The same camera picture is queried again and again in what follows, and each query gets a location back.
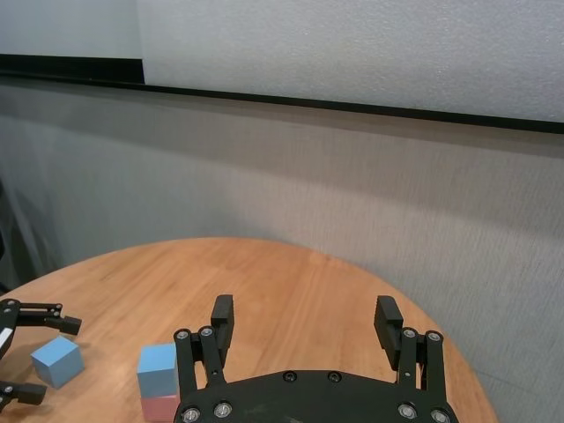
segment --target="light blue block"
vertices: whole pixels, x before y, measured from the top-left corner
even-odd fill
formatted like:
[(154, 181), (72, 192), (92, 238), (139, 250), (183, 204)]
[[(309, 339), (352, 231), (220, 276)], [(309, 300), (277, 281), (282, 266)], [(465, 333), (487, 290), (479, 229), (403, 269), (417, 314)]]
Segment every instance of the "light blue block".
[(148, 345), (141, 350), (137, 380), (142, 398), (165, 397), (178, 391), (176, 345)]
[(78, 345), (58, 337), (32, 353), (37, 375), (53, 388), (61, 388), (85, 369)]

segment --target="stacked blocks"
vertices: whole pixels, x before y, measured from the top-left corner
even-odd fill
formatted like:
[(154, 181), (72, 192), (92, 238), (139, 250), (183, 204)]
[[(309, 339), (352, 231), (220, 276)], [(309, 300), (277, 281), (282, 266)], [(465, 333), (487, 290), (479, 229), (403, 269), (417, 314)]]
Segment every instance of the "stacked blocks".
[(144, 347), (137, 366), (137, 380), (145, 420), (172, 421), (180, 403), (176, 346), (163, 344)]
[(40, 379), (53, 388), (61, 388), (85, 368), (78, 345), (63, 337), (33, 352), (32, 362)]

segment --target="black trim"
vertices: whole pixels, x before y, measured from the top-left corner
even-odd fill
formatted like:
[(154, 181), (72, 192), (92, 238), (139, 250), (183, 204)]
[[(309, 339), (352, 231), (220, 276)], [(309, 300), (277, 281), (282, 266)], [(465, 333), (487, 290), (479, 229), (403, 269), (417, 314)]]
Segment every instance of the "black trim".
[(90, 57), (53, 57), (0, 55), (0, 75), (46, 79), (56, 82), (125, 88), (155, 93), (172, 93), (211, 97), (215, 99), (255, 101), (261, 103), (323, 108), (371, 115), (386, 115), (423, 119), (438, 122), (453, 122), (466, 125), (504, 128), (510, 130), (531, 130), (552, 134), (564, 134), (564, 122), (515, 119), (511, 117), (468, 115), (464, 113), (438, 112), (416, 108), (393, 108), (341, 101), (296, 99), (273, 95), (227, 93), (221, 91), (174, 88), (145, 85), (141, 59), (105, 59)]
[(0, 74), (143, 84), (141, 59), (0, 55)]

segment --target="pink block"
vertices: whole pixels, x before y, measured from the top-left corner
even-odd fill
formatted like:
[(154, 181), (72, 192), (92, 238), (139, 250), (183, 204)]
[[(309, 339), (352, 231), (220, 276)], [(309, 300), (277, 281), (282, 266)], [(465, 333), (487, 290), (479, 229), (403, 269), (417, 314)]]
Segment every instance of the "pink block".
[(166, 397), (141, 398), (141, 408), (146, 421), (170, 423), (174, 420), (176, 409), (180, 403), (178, 395)]

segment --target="wooden table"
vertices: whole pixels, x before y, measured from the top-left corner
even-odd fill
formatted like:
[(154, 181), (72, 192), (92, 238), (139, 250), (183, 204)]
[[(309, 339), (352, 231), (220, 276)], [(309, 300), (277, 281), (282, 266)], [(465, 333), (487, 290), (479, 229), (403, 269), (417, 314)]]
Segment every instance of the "wooden table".
[[(209, 324), (221, 293), (232, 293), (235, 305), (228, 381), (289, 368), (394, 380), (373, 326), (379, 294), (396, 298), (406, 326), (440, 330), (375, 275), (309, 249), (237, 238), (143, 245), (74, 264), (8, 294), (62, 302), (65, 315), (82, 318), (76, 342), (86, 370), (49, 389), (42, 405), (12, 402), (0, 421), (143, 421), (136, 378), (141, 347), (172, 342), (181, 327)], [(18, 329), (0, 362), (0, 380), (41, 382), (29, 354), (55, 336), (47, 328)], [(448, 399), (460, 422), (497, 422), (476, 375), (448, 338), (445, 366)], [(203, 381), (200, 367), (198, 375)]]

